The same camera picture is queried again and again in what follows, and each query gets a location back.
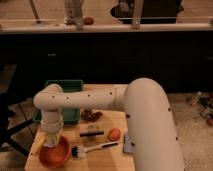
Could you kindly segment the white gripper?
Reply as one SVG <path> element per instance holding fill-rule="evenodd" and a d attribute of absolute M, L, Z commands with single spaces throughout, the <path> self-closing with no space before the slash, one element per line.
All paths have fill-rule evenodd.
<path fill-rule="evenodd" d="M 45 133 L 45 138 L 47 135 L 59 135 L 61 138 L 61 133 L 63 130 L 63 117 L 60 110 L 54 111 L 41 111 L 41 130 Z"/>

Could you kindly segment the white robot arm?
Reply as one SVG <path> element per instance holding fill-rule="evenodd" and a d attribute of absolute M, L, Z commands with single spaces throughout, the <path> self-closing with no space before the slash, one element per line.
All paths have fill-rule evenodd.
<path fill-rule="evenodd" d="M 136 171 L 185 171 L 170 104 L 164 89 L 149 78 L 126 86 L 65 93 L 57 84 L 38 92 L 33 103 L 42 113 L 46 143 L 59 143 L 66 108 L 122 111 L 133 146 Z"/>

